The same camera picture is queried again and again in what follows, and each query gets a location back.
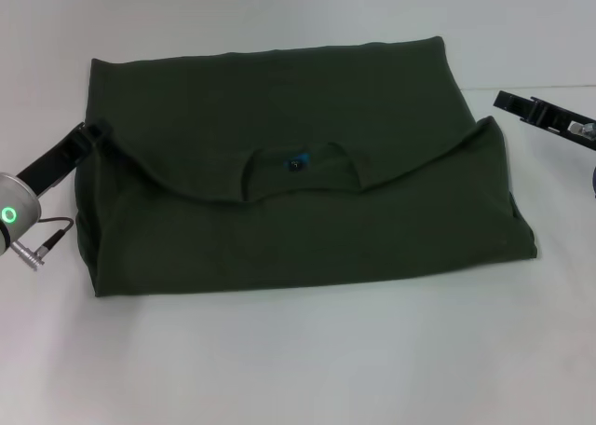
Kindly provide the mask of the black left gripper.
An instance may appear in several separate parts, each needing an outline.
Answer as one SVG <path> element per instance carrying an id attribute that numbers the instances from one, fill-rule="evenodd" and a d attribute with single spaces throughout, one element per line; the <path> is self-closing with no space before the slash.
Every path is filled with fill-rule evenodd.
<path id="1" fill-rule="evenodd" d="M 41 197 L 60 183 L 92 151 L 110 146 L 112 128 L 105 123 L 80 123 L 61 141 L 27 168 L 17 174 L 32 191 Z"/>

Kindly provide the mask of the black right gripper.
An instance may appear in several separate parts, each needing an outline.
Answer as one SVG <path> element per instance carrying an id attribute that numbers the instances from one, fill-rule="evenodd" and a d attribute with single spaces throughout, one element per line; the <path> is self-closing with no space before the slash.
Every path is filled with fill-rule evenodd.
<path id="1" fill-rule="evenodd" d="M 554 133 L 563 139 L 595 149 L 595 120 L 535 97 L 521 96 L 500 90 L 494 99 L 495 108 L 521 118 L 525 123 Z"/>

